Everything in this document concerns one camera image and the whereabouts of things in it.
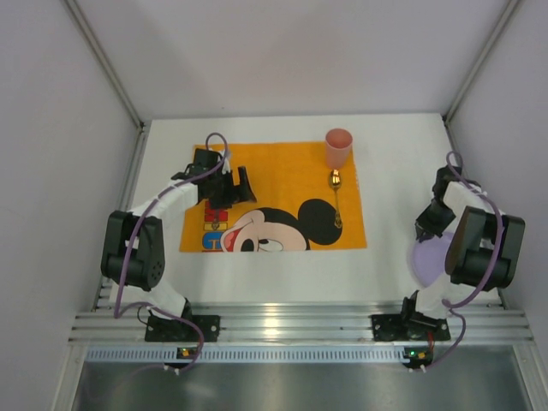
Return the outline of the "lilac plate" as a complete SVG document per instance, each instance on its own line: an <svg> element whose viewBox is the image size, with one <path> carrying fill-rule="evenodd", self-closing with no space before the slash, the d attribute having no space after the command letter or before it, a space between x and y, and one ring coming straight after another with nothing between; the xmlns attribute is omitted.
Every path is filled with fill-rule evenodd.
<svg viewBox="0 0 548 411"><path fill-rule="evenodd" d="M443 233L441 237L414 242L408 253L408 262L422 288L431 286L445 273L445 259L452 239L452 233Z"/></svg>

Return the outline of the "orange Mickey Mouse placemat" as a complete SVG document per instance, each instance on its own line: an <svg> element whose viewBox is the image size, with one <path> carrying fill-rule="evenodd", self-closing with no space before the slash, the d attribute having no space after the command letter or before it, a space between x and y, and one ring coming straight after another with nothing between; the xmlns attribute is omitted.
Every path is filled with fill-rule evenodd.
<svg viewBox="0 0 548 411"><path fill-rule="evenodd" d="M367 246L354 160L340 172L343 227L335 222L322 142L232 144L232 168L245 166L256 203L226 211L213 230L207 201L187 211L179 249L183 253L346 250Z"/></svg>

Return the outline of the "gold spoon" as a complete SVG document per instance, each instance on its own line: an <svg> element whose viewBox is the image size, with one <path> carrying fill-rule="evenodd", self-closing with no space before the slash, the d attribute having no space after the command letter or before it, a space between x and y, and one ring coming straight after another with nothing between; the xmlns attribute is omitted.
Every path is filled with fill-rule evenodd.
<svg viewBox="0 0 548 411"><path fill-rule="evenodd" d="M339 229L343 227L343 221L341 217L341 212L339 210L339 199L338 199L338 190L342 186L342 180L339 170L332 170L329 175L329 187L334 192L335 196L335 226Z"/></svg>

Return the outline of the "red cup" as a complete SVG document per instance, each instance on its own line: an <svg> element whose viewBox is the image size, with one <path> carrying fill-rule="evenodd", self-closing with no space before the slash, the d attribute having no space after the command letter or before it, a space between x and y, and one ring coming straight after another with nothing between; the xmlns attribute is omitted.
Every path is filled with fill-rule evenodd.
<svg viewBox="0 0 548 411"><path fill-rule="evenodd" d="M353 144L352 134L344 128L333 128L325 135L325 162L330 169L342 168Z"/></svg>

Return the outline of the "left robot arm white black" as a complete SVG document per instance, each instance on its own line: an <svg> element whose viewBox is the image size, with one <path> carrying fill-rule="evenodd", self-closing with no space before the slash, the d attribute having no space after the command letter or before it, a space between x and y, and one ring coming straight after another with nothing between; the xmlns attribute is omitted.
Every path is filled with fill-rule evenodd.
<svg viewBox="0 0 548 411"><path fill-rule="evenodd" d="M164 230L202 201L214 211L254 202L247 169L238 167L237 175L235 179L226 151L197 148L193 162L159 194L130 211L109 215L100 270L118 286L116 318L132 307L147 307L167 319L182 317L188 300L164 279Z"/></svg>

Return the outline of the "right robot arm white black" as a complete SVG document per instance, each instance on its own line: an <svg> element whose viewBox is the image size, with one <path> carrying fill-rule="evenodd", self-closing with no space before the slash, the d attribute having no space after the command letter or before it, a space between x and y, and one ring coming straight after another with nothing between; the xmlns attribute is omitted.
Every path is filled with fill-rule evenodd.
<svg viewBox="0 0 548 411"><path fill-rule="evenodd" d="M416 218L410 263L421 288L402 304L403 323L435 331L453 310L515 276L526 228L500 211L459 167L439 169L430 205Z"/></svg>

